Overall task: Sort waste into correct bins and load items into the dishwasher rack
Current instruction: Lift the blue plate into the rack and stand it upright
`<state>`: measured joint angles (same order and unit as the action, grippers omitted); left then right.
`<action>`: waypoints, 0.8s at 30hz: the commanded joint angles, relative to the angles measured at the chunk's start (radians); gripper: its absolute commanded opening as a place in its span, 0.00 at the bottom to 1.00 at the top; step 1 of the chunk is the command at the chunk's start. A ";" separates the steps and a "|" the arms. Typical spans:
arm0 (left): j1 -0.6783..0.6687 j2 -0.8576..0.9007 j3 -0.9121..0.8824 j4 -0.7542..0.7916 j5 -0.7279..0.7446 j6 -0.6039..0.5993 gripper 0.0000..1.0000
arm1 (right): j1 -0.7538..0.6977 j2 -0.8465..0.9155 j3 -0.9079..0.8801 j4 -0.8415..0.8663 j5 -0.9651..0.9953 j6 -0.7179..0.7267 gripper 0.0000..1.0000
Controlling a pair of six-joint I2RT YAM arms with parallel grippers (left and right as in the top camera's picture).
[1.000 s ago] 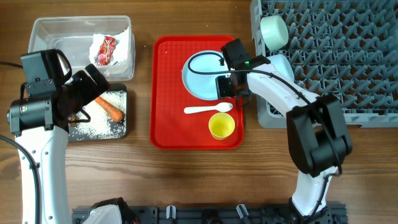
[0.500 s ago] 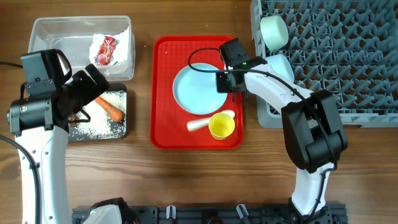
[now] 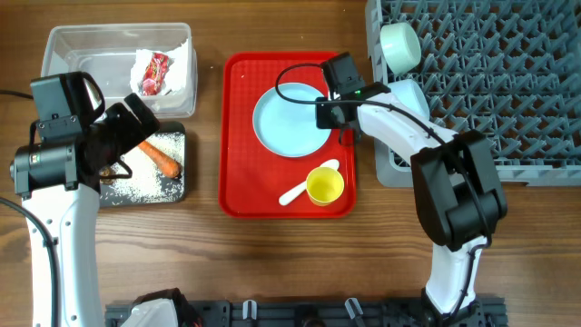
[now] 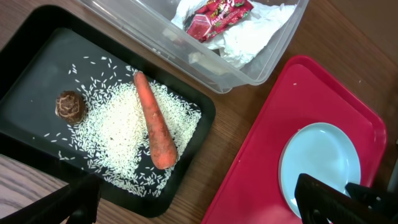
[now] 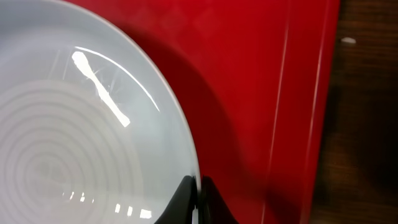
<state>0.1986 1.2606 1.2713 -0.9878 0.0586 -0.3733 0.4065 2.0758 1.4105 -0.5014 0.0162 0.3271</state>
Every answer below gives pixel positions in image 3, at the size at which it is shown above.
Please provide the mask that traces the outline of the light blue plate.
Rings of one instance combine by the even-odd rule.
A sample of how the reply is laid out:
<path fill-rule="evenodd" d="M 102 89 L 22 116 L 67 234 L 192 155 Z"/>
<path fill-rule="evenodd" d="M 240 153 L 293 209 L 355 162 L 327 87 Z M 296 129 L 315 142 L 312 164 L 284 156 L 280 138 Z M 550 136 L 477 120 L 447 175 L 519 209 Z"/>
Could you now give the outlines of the light blue plate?
<path fill-rule="evenodd" d="M 274 154 L 299 158 L 318 151 L 331 130 L 316 125 L 316 106 L 282 99 L 272 87 L 256 103 L 252 127 L 259 142 Z"/>

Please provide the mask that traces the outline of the brown mushroom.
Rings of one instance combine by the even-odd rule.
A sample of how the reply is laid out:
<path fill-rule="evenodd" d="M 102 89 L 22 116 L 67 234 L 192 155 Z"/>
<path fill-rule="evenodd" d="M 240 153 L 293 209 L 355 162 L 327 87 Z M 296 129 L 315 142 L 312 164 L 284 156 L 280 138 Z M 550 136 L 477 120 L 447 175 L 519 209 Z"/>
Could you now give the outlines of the brown mushroom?
<path fill-rule="evenodd" d="M 112 184 L 114 182 L 114 179 L 111 178 L 111 175 L 113 175 L 113 170 L 109 166 L 104 167 L 99 172 L 99 174 L 100 174 L 100 182 L 102 184 Z"/>

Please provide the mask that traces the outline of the red snack wrapper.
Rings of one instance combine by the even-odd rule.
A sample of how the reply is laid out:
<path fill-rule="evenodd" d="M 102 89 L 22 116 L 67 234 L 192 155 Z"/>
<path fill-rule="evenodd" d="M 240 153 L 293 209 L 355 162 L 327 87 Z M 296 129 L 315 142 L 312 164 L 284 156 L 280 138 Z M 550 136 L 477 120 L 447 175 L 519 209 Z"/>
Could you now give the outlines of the red snack wrapper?
<path fill-rule="evenodd" d="M 141 95 L 157 95 L 169 69 L 170 58 L 163 53 L 153 53 L 140 84 Z"/>

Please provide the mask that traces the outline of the orange carrot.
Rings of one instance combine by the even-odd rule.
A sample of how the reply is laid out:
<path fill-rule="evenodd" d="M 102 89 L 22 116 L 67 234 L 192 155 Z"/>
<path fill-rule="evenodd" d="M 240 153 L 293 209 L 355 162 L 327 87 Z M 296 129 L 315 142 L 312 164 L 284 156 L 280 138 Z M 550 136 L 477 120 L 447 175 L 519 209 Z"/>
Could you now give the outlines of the orange carrot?
<path fill-rule="evenodd" d="M 147 141 L 138 144 L 138 148 L 155 163 L 165 177 L 177 179 L 181 175 L 179 163 Z"/>

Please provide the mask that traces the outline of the yellow cup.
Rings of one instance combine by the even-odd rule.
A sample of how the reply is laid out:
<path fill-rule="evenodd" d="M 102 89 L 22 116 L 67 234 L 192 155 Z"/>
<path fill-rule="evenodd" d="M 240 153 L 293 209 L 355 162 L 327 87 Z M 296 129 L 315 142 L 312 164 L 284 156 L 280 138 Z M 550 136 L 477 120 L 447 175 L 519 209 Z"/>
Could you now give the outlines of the yellow cup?
<path fill-rule="evenodd" d="M 336 169 L 318 167 L 306 179 L 306 192 L 310 200 L 318 206 L 329 205 L 343 194 L 345 182 Z"/>

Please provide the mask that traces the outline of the white tissue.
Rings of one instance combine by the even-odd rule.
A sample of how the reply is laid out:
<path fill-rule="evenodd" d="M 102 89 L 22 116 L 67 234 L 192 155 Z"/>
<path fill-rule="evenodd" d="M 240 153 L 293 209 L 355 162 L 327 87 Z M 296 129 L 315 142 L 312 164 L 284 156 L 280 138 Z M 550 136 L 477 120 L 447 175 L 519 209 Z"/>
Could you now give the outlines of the white tissue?
<path fill-rule="evenodd" d="M 181 91 L 187 81 L 187 68 L 189 58 L 189 44 L 181 43 L 176 48 L 167 51 L 153 51 L 149 49 L 138 49 L 135 52 L 135 63 L 130 70 L 130 87 L 133 92 L 141 95 L 140 84 L 147 65 L 153 53 L 163 53 L 170 58 L 170 65 L 164 77 L 162 89 L 157 95 L 175 94 Z"/>

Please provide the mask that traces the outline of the mint green bowl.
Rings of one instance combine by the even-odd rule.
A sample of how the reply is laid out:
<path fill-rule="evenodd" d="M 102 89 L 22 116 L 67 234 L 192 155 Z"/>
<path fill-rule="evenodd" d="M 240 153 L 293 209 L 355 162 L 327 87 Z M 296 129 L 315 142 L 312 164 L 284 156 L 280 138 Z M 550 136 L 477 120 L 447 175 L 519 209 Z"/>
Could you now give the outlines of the mint green bowl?
<path fill-rule="evenodd" d="M 418 35 L 410 24 L 383 25 L 379 41 L 387 66 L 393 74 L 405 74 L 419 65 L 421 47 Z"/>

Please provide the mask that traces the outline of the light blue bowl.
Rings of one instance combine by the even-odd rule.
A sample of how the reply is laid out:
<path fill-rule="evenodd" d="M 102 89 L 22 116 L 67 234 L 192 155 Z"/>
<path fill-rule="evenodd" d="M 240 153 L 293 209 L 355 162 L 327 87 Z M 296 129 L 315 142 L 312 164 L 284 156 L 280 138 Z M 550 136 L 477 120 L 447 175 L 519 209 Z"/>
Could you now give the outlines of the light blue bowl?
<path fill-rule="evenodd" d="M 429 119 L 428 102 L 417 82 L 412 79 L 401 80 L 389 83 L 388 88 L 407 108 Z"/>

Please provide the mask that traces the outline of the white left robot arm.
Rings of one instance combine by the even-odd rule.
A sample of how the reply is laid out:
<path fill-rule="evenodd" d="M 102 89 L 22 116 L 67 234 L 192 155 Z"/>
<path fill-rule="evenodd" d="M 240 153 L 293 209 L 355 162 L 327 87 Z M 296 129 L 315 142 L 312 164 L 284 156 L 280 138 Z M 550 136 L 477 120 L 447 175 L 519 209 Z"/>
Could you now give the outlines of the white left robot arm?
<path fill-rule="evenodd" d="M 101 175 L 160 128 L 137 94 L 95 104 L 86 72 L 32 81 L 38 118 L 10 165 L 20 203 L 3 199 L 27 220 L 35 326 L 102 326 L 95 232 Z"/>

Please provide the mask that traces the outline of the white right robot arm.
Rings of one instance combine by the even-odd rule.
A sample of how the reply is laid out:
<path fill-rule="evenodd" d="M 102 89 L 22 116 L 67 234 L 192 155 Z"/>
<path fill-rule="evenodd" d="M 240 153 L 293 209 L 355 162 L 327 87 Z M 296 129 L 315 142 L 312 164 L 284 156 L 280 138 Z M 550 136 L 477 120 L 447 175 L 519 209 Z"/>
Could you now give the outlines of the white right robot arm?
<path fill-rule="evenodd" d="M 317 126 L 371 136 L 410 166 L 419 223 L 433 242 L 422 294 L 428 322 L 466 319 L 476 302 L 478 261 L 507 214 L 486 136 L 433 124 L 386 85 L 366 84 L 348 53 L 319 67 L 330 94 L 316 100 Z"/>

